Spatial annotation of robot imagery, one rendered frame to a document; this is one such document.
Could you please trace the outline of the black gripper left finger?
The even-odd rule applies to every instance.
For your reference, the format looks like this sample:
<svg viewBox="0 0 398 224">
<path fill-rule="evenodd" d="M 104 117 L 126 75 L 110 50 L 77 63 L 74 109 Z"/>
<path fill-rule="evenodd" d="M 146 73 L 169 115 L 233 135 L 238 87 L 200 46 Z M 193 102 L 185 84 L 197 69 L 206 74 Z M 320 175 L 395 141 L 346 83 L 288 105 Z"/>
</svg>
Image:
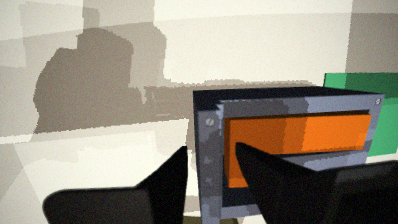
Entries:
<svg viewBox="0 0 398 224">
<path fill-rule="evenodd" d="M 183 224 L 187 146 L 131 187 L 61 189 L 43 200 L 49 224 Z"/>
</svg>

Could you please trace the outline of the orange l-shaped part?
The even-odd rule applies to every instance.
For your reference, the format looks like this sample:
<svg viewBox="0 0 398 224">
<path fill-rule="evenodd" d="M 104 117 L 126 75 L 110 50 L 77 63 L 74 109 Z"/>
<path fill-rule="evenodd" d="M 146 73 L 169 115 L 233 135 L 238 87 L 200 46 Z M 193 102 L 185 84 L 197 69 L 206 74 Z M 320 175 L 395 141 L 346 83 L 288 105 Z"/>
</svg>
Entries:
<svg viewBox="0 0 398 224">
<path fill-rule="evenodd" d="M 362 150 L 371 114 L 350 110 L 224 118 L 228 187 L 248 187 L 236 157 L 242 142 L 270 154 Z"/>
</svg>

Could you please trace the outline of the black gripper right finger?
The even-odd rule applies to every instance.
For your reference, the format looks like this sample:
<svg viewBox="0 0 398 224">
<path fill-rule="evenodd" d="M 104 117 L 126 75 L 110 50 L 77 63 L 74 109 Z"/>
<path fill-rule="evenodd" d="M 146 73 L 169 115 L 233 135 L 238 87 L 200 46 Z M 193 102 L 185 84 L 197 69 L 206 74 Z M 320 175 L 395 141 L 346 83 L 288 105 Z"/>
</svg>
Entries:
<svg viewBox="0 0 398 224">
<path fill-rule="evenodd" d="M 398 160 L 315 171 L 242 142 L 235 153 L 266 224 L 332 224 L 344 195 L 398 185 Z"/>
</svg>

